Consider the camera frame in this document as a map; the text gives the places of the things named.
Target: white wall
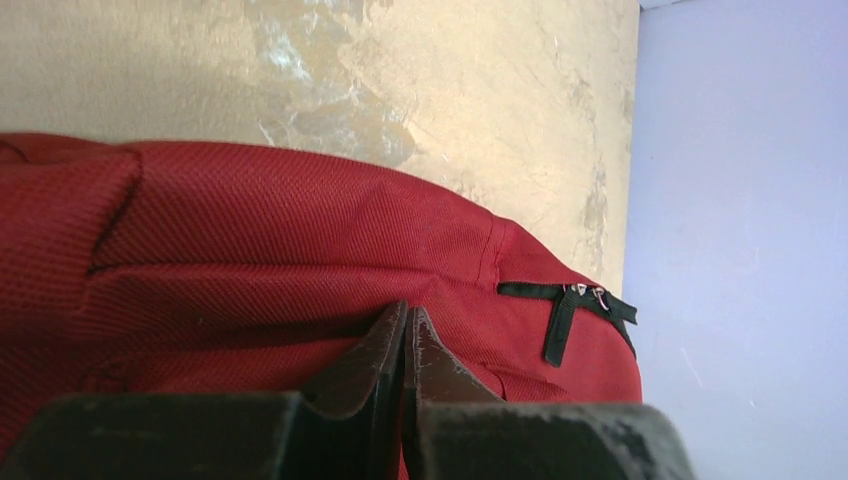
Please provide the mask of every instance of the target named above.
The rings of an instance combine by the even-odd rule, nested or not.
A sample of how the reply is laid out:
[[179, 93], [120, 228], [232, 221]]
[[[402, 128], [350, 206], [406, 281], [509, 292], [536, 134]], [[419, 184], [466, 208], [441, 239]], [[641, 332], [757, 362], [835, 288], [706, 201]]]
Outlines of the white wall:
[[643, 13], [625, 298], [700, 478], [848, 478], [848, 1]]

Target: zipper pull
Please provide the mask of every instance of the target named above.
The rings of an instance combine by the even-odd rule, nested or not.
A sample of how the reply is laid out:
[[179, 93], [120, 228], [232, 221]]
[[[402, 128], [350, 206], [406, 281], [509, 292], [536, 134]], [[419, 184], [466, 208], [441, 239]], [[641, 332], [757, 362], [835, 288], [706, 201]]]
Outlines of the zipper pull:
[[545, 336], [543, 357], [549, 364], [559, 367], [565, 354], [565, 345], [571, 332], [571, 324], [578, 308], [584, 308], [609, 322], [621, 335], [627, 346], [636, 355], [624, 322], [636, 324], [636, 308], [624, 303], [601, 287], [575, 284], [534, 284], [526, 282], [503, 282], [498, 284], [498, 293], [524, 298], [551, 300], [553, 309]]
[[574, 322], [574, 314], [577, 312], [580, 301], [577, 289], [571, 287], [563, 285], [561, 292], [553, 299], [554, 308], [551, 311], [551, 320], [548, 322], [543, 356], [545, 361], [554, 367], [562, 365], [565, 344], [568, 343], [568, 334], [571, 333], [571, 324]]

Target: black zipper tape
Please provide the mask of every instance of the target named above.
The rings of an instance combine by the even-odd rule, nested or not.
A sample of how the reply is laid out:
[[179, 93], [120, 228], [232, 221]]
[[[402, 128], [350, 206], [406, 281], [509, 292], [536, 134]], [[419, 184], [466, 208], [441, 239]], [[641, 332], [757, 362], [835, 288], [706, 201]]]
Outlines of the black zipper tape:
[[562, 365], [568, 334], [571, 332], [571, 324], [578, 308], [589, 310], [608, 321], [630, 347], [633, 356], [636, 356], [636, 350], [624, 326], [624, 322], [636, 325], [636, 308], [601, 287], [582, 283], [562, 285], [503, 282], [498, 284], [498, 293], [553, 302], [543, 356], [546, 362], [555, 367]]

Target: red backpack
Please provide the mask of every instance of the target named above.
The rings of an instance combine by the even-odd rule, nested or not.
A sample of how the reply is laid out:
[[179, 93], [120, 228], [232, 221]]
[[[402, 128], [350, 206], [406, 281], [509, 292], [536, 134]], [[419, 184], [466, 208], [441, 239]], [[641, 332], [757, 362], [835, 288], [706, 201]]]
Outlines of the red backpack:
[[8, 134], [0, 218], [0, 460], [65, 393], [296, 389], [398, 300], [507, 401], [641, 402], [635, 309], [403, 173]]

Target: textured fabric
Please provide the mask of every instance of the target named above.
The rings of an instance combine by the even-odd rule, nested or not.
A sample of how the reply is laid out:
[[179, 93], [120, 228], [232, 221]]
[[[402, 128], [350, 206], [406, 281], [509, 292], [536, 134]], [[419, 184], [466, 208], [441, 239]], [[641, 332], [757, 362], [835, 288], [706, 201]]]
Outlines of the textured fabric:
[[429, 311], [508, 401], [640, 402], [633, 354], [501, 281], [588, 283], [515, 223], [349, 160], [193, 142], [0, 135], [0, 458], [69, 392], [296, 388], [387, 304]]

